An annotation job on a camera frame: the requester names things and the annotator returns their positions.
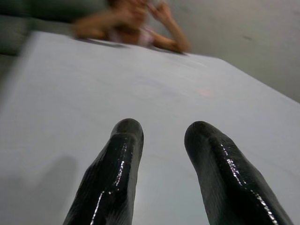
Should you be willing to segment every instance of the gray wall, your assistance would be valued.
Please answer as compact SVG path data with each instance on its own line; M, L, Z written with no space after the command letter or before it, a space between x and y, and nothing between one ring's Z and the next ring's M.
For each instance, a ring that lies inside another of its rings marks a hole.
M169 0L193 52L300 102L300 0Z

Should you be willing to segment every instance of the person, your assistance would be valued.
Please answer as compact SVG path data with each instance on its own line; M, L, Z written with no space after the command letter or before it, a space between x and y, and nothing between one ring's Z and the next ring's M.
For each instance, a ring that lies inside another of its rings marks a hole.
M110 9L74 22L77 38L92 38L124 44L155 46L183 53L190 50L190 43L166 2L154 7L148 0L107 0ZM147 12L160 21L173 39L159 35L145 27Z

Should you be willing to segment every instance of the table surface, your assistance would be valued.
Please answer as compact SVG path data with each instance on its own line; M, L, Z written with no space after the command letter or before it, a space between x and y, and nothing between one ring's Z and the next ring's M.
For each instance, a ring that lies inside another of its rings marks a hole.
M300 104L211 57L34 33L0 105L2 224L62 224L113 126L145 142L133 225L208 225L184 148L203 120L230 136L300 222Z

